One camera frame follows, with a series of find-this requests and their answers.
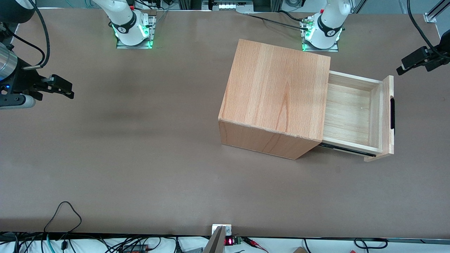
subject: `metal bracket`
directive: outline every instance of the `metal bracket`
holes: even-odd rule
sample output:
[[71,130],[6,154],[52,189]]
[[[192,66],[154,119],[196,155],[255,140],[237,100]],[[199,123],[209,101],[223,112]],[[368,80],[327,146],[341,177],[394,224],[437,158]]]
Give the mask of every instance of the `metal bracket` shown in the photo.
[[436,23],[436,18],[429,19],[428,12],[423,14],[423,19],[425,19],[425,22],[427,23]]
[[231,225],[230,224],[213,224],[212,228],[211,228],[211,235],[214,234],[214,231],[216,231],[218,226],[224,226],[225,227],[225,232],[226,232],[226,236],[231,236]]
[[212,225],[212,235],[206,244],[203,253],[223,253],[226,234],[231,235],[231,225],[214,224]]
[[430,11],[423,15],[425,22],[436,23],[436,17],[439,16],[444,10],[450,6],[450,0],[440,0]]

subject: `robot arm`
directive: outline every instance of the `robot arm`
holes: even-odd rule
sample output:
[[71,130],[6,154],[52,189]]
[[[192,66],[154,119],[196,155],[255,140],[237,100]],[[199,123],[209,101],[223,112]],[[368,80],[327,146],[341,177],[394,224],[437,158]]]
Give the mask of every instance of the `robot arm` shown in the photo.
[[[108,15],[118,39],[125,45],[138,45],[150,36],[148,14],[131,10],[124,0],[94,0]],[[4,0],[0,22],[24,23],[31,19],[35,7],[29,0]],[[12,51],[12,45],[0,41],[0,109],[30,108],[42,100],[41,91],[60,93],[73,99],[72,83],[51,75],[39,75],[39,66],[30,66]]]
[[351,11],[349,0],[327,0],[322,13],[316,13],[311,18],[309,32],[305,39],[319,49],[327,49],[334,45],[342,32],[342,25]]
[[108,15],[118,39],[125,45],[137,45],[149,37],[149,15],[131,10],[124,0],[93,0]]

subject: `wooden drawer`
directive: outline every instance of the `wooden drawer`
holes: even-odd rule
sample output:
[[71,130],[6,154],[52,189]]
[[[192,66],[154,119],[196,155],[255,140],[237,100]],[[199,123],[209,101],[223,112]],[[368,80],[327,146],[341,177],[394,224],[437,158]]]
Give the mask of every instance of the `wooden drawer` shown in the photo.
[[289,159],[317,145],[365,161],[393,154],[393,77],[329,66],[328,56],[239,40],[218,117],[221,142]]
[[320,146],[365,156],[394,154],[393,76],[383,81],[330,71]]

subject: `drawer handle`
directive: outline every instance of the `drawer handle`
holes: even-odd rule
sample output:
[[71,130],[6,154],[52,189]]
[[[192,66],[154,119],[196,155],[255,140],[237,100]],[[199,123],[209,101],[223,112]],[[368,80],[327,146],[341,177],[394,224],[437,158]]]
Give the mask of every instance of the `drawer handle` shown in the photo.
[[352,152],[352,153],[361,154],[361,155],[370,156],[370,157],[376,157],[376,155],[374,155],[374,154],[369,154],[369,153],[358,151],[358,150],[354,150],[354,149],[338,147],[338,146],[327,144],[327,143],[323,143],[323,142],[320,143],[318,146],[321,146],[321,147],[324,147],[324,148],[328,148],[328,149],[344,150],[344,151],[347,151],[347,152]]
[[394,129],[395,135],[395,99],[391,98],[391,129]]

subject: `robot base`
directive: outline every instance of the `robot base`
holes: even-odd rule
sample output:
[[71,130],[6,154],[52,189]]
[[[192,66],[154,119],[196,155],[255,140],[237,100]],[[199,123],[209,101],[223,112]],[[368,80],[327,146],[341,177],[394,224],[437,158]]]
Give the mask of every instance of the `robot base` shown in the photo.
[[311,42],[309,42],[307,39],[306,39],[306,37],[307,36],[309,36],[309,33],[310,33],[310,31],[311,31],[311,29],[312,29],[312,27],[314,26],[314,16],[309,16],[308,17],[308,22],[307,23],[304,23],[304,22],[300,22],[300,27],[306,27],[306,28],[308,28],[309,30],[308,31],[304,31],[304,30],[301,30],[301,48],[302,48],[302,50],[303,51],[308,51],[308,52],[314,52],[314,51],[322,51],[322,52],[338,52],[339,50],[338,50],[338,41],[336,40],[336,42],[334,43],[334,45],[333,46],[331,46],[330,48],[327,48],[327,49],[320,49],[320,48],[317,48],[317,47],[315,47],[315,46],[313,46],[312,44],[311,44]]
[[143,34],[149,36],[145,38],[141,43],[137,45],[125,45],[119,39],[117,39],[116,48],[117,49],[151,49],[153,47],[153,38],[155,36],[155,25],[156,16],[148,16],[144,14],[147,18],[144,19],[143,26],[141,26],[141,31]]

